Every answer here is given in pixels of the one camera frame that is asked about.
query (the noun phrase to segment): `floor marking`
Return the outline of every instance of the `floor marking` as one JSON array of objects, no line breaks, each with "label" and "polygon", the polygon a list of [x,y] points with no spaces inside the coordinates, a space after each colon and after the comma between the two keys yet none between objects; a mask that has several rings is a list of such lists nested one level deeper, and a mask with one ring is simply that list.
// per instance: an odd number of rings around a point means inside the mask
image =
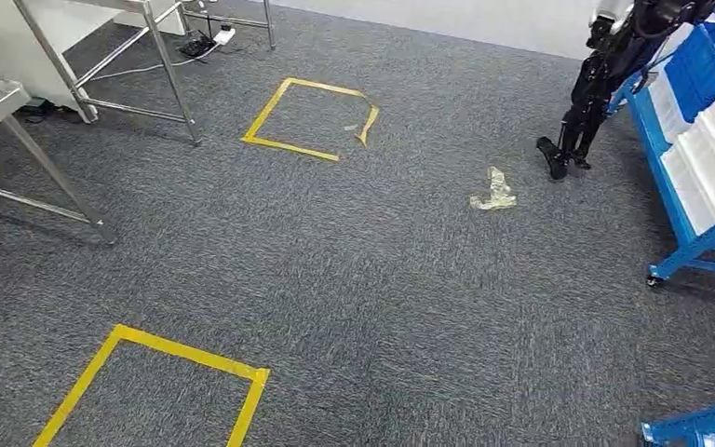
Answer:
[{"label": "floor marking", "polygon": [[267,117],[270,115],[270,112],[273,111],[273,109],[278,105],[278,101],[280,101],[281,96],[283,96],[284,93],[286,93],[286,90],[289,89],[289,86],[292,84],[297,84],[300,86],[305,86],[305,87],[310,87],[310,88],[322,88],[328,91],[332,91],[335,93],[342,93],[344,95],[351,95],[351,96],[357,96],[359,98],[363,98],[366,100],[366,102],[369,103],[369,106],[371,107],[371,110],[369,111],[369,117],[366,120],[366,124],[363,126],[363,130],[359,133],[356,134],[355,137],[360,140],[360,142],[363,143],[363,147],[366,146],[366,139],[369,136],[369,129],[371,129],[371,126],[374,124],[374,121],[377,120],[377,116],[380,114],[380,109],[373,105],[368,98],[366,98],[366,95],[363,93],[353,90],[351,88],[343,88],[343,87],[336,87],[336,86],[329,86],[327,84],[320,84],[318,82],[311,82],[311,81],[306,81],[304,79],[298,79],[295,77],[287,77],[286,79],[283,80],[281,85],[278,87],[278,90],[276,90],[276,93],[273,95],[272,98],[270,98],[270,101],[267,102],[267,104],[264,106],[262,111],[259,113],[259,116],[256,117],[256,120],[253,121],[253,124],[250,125],[250,128],[248,129],[247,132],[245,132],[245,135],[240,139],[243,142],[250,142],[254,144],[261,144],[264,146],[270,146],[270,147],[277,147],[279,149],[286,149],[288,151],[293,151],[293,152],[298,152],[301,154],[306,154],[309,156],[318,156],[319,158],[324,158],[326,160],[330,161],[338,161],[338,156],[335,156],[333,154],[328,154],[326,152],[321,152],[321,151],[316,151],[313,149],[305,149],[304,147],[299,147],[295,146],[293,144],[287,144],[285,142],[274,142],[272,140],[267,140],[265,138],[257,137],[256,132],[259,131],[259,128],[264,124],[264,121],[267,119]]},{"label": "floor marking", "polygon": [[196,363],[200,363],[210,368],[230,373],[248,380],[251,380],[248,396],[242,405],[242,410],[239,412],[235,421],[232,433],[226,443],[227,447],[237,447],[242,444],[248,433],[250,421],[253,419],[253,413],[256,411],[256,406],[259,404],[259,399],[264,391],[264,384],[270,375],[270,370],[265,368],[253,368],[244,363],[227,359],[226,357],[216,356],[201,349],[196,349],[177,342],[172,342],[151,333],[139,331],[128,326],[117,324],[114,329],[105,339],[105,342],[100,347],[100,350],[92,358],[89,365],[75,382],[73,389],[64,398],[64,401],[59,405],[59,408],[47,421],[45,428],[34,441],[33,447],[46,447],[59,432],[67,416],[70,415],[76,403],[81,399],[84,392],[87,390],[91,381],[94,380],[95,374],[100,370],[108,356],[114,351],[116,344],[120,340],[130,341],[139,345],[147,346],[151,349],[165,352],[176,357],[182,357]]}]

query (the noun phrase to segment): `caster wheel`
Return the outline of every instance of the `caster wheel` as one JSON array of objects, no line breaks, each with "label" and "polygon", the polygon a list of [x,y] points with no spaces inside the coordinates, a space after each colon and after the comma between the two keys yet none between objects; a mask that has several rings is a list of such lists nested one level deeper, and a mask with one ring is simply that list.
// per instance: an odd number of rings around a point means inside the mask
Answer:
[{"label": "caster wheel", "polygon": [[652,289],[660,287],[664,282],[665,280],[657,277],[648,277],[647,279],[645,279],[645,283],[648,285],[648,287]]}]

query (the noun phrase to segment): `cable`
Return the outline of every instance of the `cable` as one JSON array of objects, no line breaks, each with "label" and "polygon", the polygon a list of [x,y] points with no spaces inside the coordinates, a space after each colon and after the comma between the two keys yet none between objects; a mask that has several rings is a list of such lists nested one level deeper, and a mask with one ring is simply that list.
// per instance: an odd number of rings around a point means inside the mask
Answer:
[{"label": "cable", "polygon": [[[190,63],[190,62],[200,61],[200,60],[206,58],[207,56],[209,56],[209,55],[212,53],[212,51],[215,51],[218,47],[221,47],[221,46],[222,46],[221,44],[215,44],[214,47],[208,49],[207,52],[204,53],[204,54],[202,54],[201,56],[196,56],[195,58],[189,59],[189,60],[187,60],[187,61],[173,62],[171,65],[174,66],[174,67],[182,67],[183,65],[187,65],[187,64]],[[111,74],[108,74],[108,75],[107,75],[107,74],[104,74],[104,75],[102,75],[102,76],[92,77],[91,79],[89,79],[89,82],[91,82],[91,81],[99,81],[99,80],[101,80],[101,79],[108,79],[109,77],[117,77],[117,76],[121,76],[121,75],[132,75],[132,74],[134,74],[134,73],[150,72],[150,71],[152,71],[152,70],[156,70],[156,69],[161,68],[161,67],[163,67],[163,64],[162,64],[162,63],[159,63],[158,65],[153,65],[153,66],[151,66],[151,67],[136,68],[136,69],[133,69],[133,70],[126,70],[126,71],[124,71],[124,72],[111,73]]]}]

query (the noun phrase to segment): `gray carpet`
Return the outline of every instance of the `gray carpet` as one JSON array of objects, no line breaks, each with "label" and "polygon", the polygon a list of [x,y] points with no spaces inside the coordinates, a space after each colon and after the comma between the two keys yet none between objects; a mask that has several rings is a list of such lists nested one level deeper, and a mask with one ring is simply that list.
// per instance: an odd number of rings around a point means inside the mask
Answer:
[{"label": "gray carpet", "polygon": [[[116,323],[272,369],[249,445],[618,444],[715,403],[715,276],[645,286],[675,240],[627,112],[564,183],[533,147],[578,61],[292,9],[277,22],[274,52],[240,30],[231,54],[181,69],[200,147],[108,111],[27,125],[121,241],[0,205],[0,446],[34,440]],[[128,34],[106,27],[73,66]],[[154,63],[150,45],[111,70]],[[369,147],[343,129],[364,103],[305,88],[261,135],[341,162],[240,142],[291,75],[369,95]],[[173,104],[159,71],[89,91]],[[516,208],[467,206],[490,165]],[[64,202],[1,129],[0,186]],[[54,445],[223,445],[245,386],[119,347]]]}]

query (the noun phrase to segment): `crumpled tape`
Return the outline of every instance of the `crumpled tape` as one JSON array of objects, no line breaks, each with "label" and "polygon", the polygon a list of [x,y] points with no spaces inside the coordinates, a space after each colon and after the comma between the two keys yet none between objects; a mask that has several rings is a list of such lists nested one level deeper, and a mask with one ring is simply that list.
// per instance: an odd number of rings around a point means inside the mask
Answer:
[{"label": "crumpled tape", "polygon": [[504,210],[517,206],[517,197],[510,195],[511,187],[506,183],[506,175],[494,166],[487,171],[492,191],[488,200],[479,196],[470,197],[470,207],[477,210]]}]

